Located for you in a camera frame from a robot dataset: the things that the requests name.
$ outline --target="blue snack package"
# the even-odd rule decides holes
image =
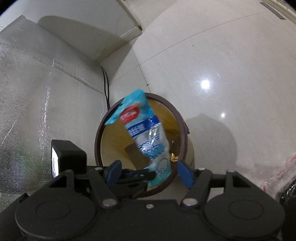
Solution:
[[[105,125],[113,124],[120,118],[130,136],[143,155],[149,157],[150,171],[156,172],[148,186],[161,184],[171,173],[169,149],[162,123],[154,114],[143,90],[135,90],[126,96]]]

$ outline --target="brown bin rim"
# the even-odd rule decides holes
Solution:
[[[180,115],[180,113],[177,111],[177,109],[165,98],[156,95],[156,94],[152,94],[152,93],[145,93],[147,99],[150,100],[154,100],[157,101],[161,104],[163,104],[164,106],[166,106],[174,115],[174,117],[177,120],[177,123],[179,125],[179,129],[180,129],[180,136],[181,136],[181,147],[180,147],[180,154],[179,154],[179,158],[178,160],[185,160],[186,158],[186,154],[187,154],[187,134],[189,134],[189,129],[186,125],[186,123],[184,122],[182,116]],[[119,104],[122,102],[124,98],[122,98],[121,100],[117,101],[105,114],[105,116],[103,117],[98,131],[96,133],[96,139],[95,139],[95,144],[94,144],[94,156],[95,156],[95,160],[96,160],[96,164],[100,167],[103,167],[103,162],[101,159],[101,140],[102,140],[102,136],[103,136],[103,132],[104,132],[104,128],[105,125],[104,123],[111,117],[111,115],[115,112],[115,110],[117,109],[117,107],[119,106]],[[173,165],[172,166],[172,173],[169,175],[169,177],[163,181],[160,185],[158,185],[157,187],[143,192],[141,193],[137,198],[141,198],[141,197],[148,197],[148,196],[152,196],[155,195],[159,192],[161,192],[162,190],[164,190],[167,186],[170,185],[170,183],[173,181],[173,179],[175,178],[176,174],[177,174],[178,170],[177,170],[177,165]]]

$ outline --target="white tile floor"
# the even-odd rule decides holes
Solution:
[[[124,3],[144,31],[102,62],[111,104],[137,88],[163,96],[190,129],[196,167],[261,185],[296,152],[296,25],[258,0]]]

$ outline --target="round black disc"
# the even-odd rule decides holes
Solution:
[[[64,240],[82,232],[95,212],[94,204],[87,197],[65,188],[49,188],[20,203],[15,220],[31,237]]]
[[[204,215],[219,232],[240,239],[268,237],[284,221],[283,209],[270,197],[252,199],[222,194],[206,204]]]

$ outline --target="tile grout line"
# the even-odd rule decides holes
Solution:
[[[151,4],[153,4],[153,3],[157,2],[157,1],[158,1],[158,0],[155,0],[154,2],[148,3],[148,4],[146,4],[145,6],[142,6],[142,7],[139,8],[138,10],[134,11],[134,13],[136,14],[137,11],[140,11],[140,10],[142,10],[144,7],[146,7],[146,6],[148,6],[148,5],[151,5]]]
[[[294,56],[289,52],[289,50],[287,50],[286,49],[286,47],[269,31],[269,30],[267,30],[268,32],[269,32],[269,34],[272,36],[272,37],[274,37],[275,38],[275,40],[291,55],[291,57],[296,61],[296,58],[294,58]]]
[[[262,14],[262,13],[267,13],[267,12],[260,12],[260,13],[255,13],[255,14],[251,14],[251,15],[248,15],[248,16],[244,16],[244,17],[241,17],[241,18],[236,18],[236,19],[234,19],[234,20],[230,20],[230,21],[228,21],[228,22],[221,23],[221,24],[216,25],[216,26],[214,26],[214,27],[208,28],[208,29],[206,29],[206,30],[204,30],[204,31],[201,31],[201,32],[199,32],[199,33],[197,33],[197,34],[194,34],[194,35],[192,35],[192,36],[190,36],[190,37],[188,37],[188,38],[185,38],[184,40],[182,40],[182,41],[180,41],[180,42],[178,42],[178,43],[175,43],[174,45],[172,45],[172,46],[170,46],[170,47],[168,47],[168,48],[162,50],[161,52],[157,53],[156,55],[162,53],[163,51],[166,51],[167,49],[169,49],[169,48],[171,48],[171,47],[173,47],[173,46],[175,46],[175,45],[177,45],[177,44],[179,44],[179,43],[181,43],[181,42],[183,42],[183,41],[185,41],[185,40],[187,40],[187,39],[189,39],[189,38],[191,38],[191,37],[194,37],[194,36],[196,36],[196,35],[198,35],[198,34],[201,34],[201,33],[203,33],[203,32],[206,32],[206,31],[208,31],[208,30],[210,30],[210,29],[212,29],[212,28],[215,28],[215,27],[221,26],[221,25],[226,24],[226,23],[230,23],[230,22],[235,21],[235,20],[239,20],[239,19],[242,19],[242,18],[246,18],[246,17],[250,17],[250,16],[254,16],[254,15],[258,15],[258,14]],[[150,57],[149,59],[145,60],[143,63],[139,64],[139,66],[141,67],[142,64],[144,64],[144,63],[147,62],[148,60],[152,59],[152,58],[155,57],[156,55],[153,55],[153,56]]]
[[[227,2],[227,1],[221,1],[221,0],[219,0],[219,2],[228,5],[228,7],[233,8],[235,11],[238,11],[238,12],[240,12],[241,14],[244,14],[243,12],[241,12],[241,11],[238,10],[238,9],[236,9],[234,6],[232,6],[232,5],[231,5],[229,2]]]
[[[119,78],[115,79],[114,81],[116,80],[119,80],[121,79],[123,76],[127,75],[129,72],[133,71],[136,67],[132,68],[131,70],[129,70],[128,72],[126,72],[124,75],[120,76]]]
[[[141,70],[141,73],[142,73],[142,75],[143,75],[143,77],[144,77],[144,80],[145,80],[145,82],[146,82],[146,86],[148,87],[148,90],[149,90],[149,92],[151,93],[151,90],[150,90],[150,88],[149,88],[149,84],[147,83],[147,80],[146,80],[146,78],[145,78],[145,76],[144,76],[144,73],[143,73],[143,71],[142,71],[142,69],[141,69],[141,66],[140,66],[140,64],[139,64],[139,61],[138,61],[138,59],[137,59],[137,57],[136,57],[136,55],[135,55],[135,52],[133,51],[133,47],[131,48],[131,50],[132,50],[132,52],[133,52],[133,55],[135,56],[135,58],[136,58],[136,61],[138,62],[138,65],[139,65],[139,68],[140,68],[140,70]]]

